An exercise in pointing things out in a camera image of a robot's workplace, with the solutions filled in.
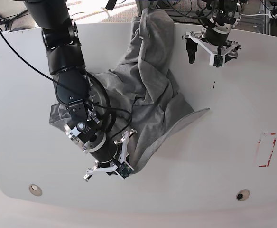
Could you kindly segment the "grey T-shirt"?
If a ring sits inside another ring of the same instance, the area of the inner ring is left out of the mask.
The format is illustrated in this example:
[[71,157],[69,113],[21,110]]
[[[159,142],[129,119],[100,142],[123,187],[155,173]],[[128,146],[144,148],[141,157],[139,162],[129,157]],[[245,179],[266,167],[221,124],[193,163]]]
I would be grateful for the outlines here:
[[161,9],[144,9],[131,22],[130,43],[114,69],[95,77],[111,105],[119,109],[113,132],[136,130],[129,141],[129,162],[140,172],[166,139],[207,112],[194,110],[169,69],[175,24]]

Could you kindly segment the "left table grommet hole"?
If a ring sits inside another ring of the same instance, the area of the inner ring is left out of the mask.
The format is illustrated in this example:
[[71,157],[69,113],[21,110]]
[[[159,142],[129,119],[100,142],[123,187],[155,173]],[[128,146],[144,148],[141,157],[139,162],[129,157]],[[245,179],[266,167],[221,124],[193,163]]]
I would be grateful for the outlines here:
[[35,184],[30,184],[28,189],[32,195],[37,196],[37,197],[40,197],[43,193],[42,189]]

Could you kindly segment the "table grommet hole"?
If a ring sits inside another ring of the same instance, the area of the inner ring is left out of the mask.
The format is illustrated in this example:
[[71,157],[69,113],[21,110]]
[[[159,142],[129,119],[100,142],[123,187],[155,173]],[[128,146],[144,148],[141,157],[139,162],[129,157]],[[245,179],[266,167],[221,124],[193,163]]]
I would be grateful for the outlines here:
[[28,189],[32,195],[37,196],[37,197],[40,197],[43,193],[42,189],[35,184],[30,184]]
[[237,201],[246,201],[250,197],[250,190],[243,189],[236,194]]

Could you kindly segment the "red tape rectangle marker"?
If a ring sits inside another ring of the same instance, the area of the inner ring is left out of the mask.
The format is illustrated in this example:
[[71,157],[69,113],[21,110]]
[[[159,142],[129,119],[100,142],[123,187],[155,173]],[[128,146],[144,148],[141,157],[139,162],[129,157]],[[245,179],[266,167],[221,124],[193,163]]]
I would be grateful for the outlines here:
[[276,139],[276,133],[261,133],[255,157],[255,164],[258,167],[269,166],[276,144]]

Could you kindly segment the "right table grommet hole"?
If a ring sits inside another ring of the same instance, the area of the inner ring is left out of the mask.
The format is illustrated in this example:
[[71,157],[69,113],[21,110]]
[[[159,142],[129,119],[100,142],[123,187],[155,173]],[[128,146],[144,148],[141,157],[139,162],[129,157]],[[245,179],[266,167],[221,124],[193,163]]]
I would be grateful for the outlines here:
[[237,201],[246,201],[250,197],[250,190],[243,189],[236,194]]

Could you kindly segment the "black tripod legs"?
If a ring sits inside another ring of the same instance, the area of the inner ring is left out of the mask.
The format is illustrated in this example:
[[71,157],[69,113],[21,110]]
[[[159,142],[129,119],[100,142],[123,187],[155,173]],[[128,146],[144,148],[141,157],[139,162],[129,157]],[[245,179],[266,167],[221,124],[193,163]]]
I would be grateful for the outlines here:
[[22,1],[0,0],[1,31],[33,29],[36,23]]

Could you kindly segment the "aluminium frame stand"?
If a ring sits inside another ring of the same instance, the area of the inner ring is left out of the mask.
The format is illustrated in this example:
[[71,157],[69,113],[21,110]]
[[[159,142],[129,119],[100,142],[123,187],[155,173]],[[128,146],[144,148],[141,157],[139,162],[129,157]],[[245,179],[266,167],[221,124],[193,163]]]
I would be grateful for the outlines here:
[[159,0],[136,0],[138,10],[145,8],[154,8],[160,1]]

